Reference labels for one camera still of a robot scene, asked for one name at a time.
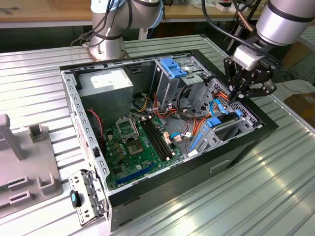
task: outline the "cardboard box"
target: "cardboard box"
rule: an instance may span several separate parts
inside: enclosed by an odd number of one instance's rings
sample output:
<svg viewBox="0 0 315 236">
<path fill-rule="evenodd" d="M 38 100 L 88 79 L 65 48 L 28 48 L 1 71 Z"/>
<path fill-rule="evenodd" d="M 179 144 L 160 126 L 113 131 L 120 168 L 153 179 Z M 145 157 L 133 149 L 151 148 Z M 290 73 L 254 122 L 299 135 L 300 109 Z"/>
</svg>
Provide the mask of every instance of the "cardboard box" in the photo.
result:
<svg viewBox="0 0 315 236">
<path fill-rule="evenodd" d="M 315 128 L 315 92 L 294 94 L 284 103 Z"/>
<path fill-rule="evenodd" d="M 91 0 L 54 0 L 57 9 L 90 9 Z"/>
</svg>

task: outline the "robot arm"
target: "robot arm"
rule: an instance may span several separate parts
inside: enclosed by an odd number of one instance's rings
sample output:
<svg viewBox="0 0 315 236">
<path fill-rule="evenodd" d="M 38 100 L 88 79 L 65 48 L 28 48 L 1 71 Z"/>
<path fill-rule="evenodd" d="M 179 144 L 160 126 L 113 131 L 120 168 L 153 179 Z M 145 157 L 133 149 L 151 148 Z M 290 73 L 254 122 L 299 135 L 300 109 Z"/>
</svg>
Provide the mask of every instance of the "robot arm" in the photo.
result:
<svg viewBox="0 0 315 236">
<path fill-rule="evenodd" d="M 93 60 L 123 58 L 125 29 L 154 28 L 163 17 L 162 0 L 92 0 L 93 37 L 85 46 Z"/>
<path fill-rule="evenodd" d="M 248 43 L 268 52 L 275 46 L 294 43 L 315 17 L 315 0 L 270 0 L 256 24 L 257 36 Z M 271 77 L 274 61 L 246 45 L 224 60 L 229 77 L 230 100 L 270 95 L 276 90 Z M 261 88 L 252 85 L 263 84 Z"/>
</svg>

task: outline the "yellow wire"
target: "yellow wire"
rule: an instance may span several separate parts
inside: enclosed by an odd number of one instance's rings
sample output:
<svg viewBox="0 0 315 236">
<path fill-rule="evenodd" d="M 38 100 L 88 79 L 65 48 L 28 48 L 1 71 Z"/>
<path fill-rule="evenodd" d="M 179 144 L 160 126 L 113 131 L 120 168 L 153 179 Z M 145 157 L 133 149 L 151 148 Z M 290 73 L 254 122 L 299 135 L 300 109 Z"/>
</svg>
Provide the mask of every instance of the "yellow wire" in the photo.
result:
<svg viewBox="0 0 315 236">
<path fill-rule="evenodd" d="M 148 98 L 146 98 L 146 101 L 144 102 L 143 107 L 140 110 L 138 110 L 138 112 L 143 112 L 144 109 L 146 109 L 146 107 L 147 107 L 147 103 L 148 103 Z"/>
</svg>

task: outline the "ribbed aluminum surface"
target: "ribbed aluminum surface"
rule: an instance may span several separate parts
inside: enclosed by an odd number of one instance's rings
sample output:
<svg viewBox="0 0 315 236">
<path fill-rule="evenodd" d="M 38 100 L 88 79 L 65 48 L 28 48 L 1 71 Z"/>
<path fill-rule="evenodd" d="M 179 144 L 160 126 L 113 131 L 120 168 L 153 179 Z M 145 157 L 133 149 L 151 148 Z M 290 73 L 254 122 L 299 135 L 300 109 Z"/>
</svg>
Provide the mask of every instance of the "ribbed aluminum surface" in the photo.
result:
<svg viewBox="0 0 315 236">
<path fill-rule="evenodd" d="M 308 26 L 299 41 L 315 51 L 315 26 Z"/>
<path fill-rule="evenodd" d="M 132 41 L 130 56 L 199 49 L 223 70 L 223 52 L 198 35 Z M 109 235 L 104 219 L 81 229 L 67 178 L 86 167 L 63 92 L 59 66 L 89 62 L 86 49 L 0 55 L 0 110 L 14 132 L 49 127 L 64 192 L 0 219 L 1 235 Z M 314 235 L 314 135 L 271 97 L 255 99 L 280 128 L 239 165 L 123 226 L 113 235 Z"/>
</svg>

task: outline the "ram slot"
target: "ram slot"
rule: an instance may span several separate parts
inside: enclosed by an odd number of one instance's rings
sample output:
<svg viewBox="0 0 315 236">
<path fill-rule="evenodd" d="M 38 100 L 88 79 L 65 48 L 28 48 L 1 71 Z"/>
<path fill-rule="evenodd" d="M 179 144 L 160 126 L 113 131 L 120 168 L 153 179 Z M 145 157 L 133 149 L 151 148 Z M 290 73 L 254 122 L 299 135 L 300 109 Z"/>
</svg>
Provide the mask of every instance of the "ram slot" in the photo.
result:
<svg viewBox="0 0 315 236">
<path fill-rule="evenodd" d="M 162 161 L 172 156 L 171 151 L 168 149 L 162 137 L 159 135 L 157 129 L 151 121 L 141 123 L 142 129 L 146 133 L 154 149 L 157 151 Z"/>
</svg>

